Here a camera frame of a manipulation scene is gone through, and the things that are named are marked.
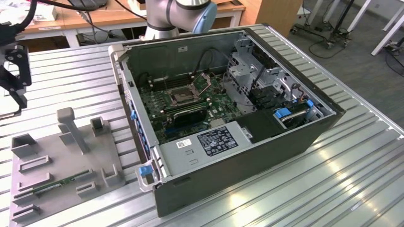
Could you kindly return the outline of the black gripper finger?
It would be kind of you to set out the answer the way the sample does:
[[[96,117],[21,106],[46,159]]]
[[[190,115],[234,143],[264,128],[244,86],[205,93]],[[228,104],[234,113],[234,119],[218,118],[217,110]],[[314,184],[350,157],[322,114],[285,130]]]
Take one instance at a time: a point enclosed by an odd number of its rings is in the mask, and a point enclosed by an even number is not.
[[[29,68],[28,48],[22,45],[4,46],[0,48],[0,62],[13,63],[18,69],[18,75],[13,75],[0,66],[0,86],[9,92],[18,108],[26,108],[26,98],[24,97],[25,87],[32,85],[32,75]]]

